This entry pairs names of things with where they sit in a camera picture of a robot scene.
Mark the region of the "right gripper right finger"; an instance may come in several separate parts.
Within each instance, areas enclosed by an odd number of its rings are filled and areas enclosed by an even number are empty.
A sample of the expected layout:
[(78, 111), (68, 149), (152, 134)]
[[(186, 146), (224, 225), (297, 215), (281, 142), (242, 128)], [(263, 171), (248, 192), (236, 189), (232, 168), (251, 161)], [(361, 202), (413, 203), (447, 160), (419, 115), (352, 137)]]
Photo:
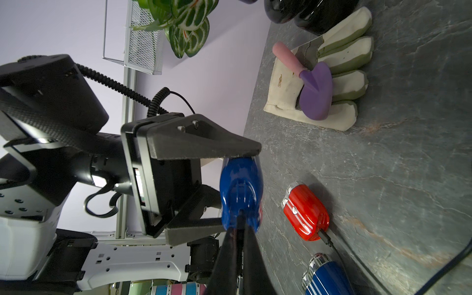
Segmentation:
[(256, 234), (246, 225), (243, 236), (243, 293), (245, 295), (276, 295), (259, 249)]

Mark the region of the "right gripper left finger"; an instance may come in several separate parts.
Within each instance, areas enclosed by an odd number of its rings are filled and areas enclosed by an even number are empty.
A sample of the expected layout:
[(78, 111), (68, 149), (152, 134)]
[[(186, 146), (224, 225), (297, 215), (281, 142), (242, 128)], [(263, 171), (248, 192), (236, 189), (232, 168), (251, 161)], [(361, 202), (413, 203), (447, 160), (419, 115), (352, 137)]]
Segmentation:
[(237, 229), (228, 228), (205, 295), (235, 295), (237, 290)]

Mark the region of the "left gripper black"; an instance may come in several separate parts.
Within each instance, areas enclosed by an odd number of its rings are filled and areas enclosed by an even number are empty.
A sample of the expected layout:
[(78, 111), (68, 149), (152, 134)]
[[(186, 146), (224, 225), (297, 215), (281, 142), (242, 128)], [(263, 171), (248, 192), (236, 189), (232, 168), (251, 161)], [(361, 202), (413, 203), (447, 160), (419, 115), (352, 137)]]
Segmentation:
[(126, 123), (120, 136), (141, 230), (156, 238), (167, 225), (172, 247), (224, 232), (221, 218), (202, 219), (206, 207), (221, 209), (222, 203), (218, 190), (201, 185), (195, 159), (253, 157), (262, 149), (201, 114)]

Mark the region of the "red electric shaver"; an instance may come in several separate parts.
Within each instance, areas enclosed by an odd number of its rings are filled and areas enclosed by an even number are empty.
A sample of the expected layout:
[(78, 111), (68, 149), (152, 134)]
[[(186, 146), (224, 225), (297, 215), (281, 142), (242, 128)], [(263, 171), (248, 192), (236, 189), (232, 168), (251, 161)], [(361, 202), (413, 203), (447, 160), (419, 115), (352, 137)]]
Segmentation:
[(304, 241), (320, 240), (329, 227), (329, 213), (320, 199), (304, 183), (289, 185), (281, 207), (293, 229)]

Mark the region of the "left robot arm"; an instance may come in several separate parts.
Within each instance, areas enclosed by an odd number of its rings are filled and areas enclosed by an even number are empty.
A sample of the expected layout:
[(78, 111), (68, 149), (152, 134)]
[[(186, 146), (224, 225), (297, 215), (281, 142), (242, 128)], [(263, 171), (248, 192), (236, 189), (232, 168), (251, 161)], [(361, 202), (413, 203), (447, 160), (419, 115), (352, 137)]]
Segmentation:
[[(222, 222), (202, 218), (220, 193), (202, 184), (201, 161), (253, 160), (261, 145), (200, 114), (169, 113), (75, 63), (32, 55), (1, 67), (1, 293), (72, 295), (119, 281), (209, 277)], [(145, 236), (162, 246), (99, 242), (58, 227), (72, 188), (132, 198)]]

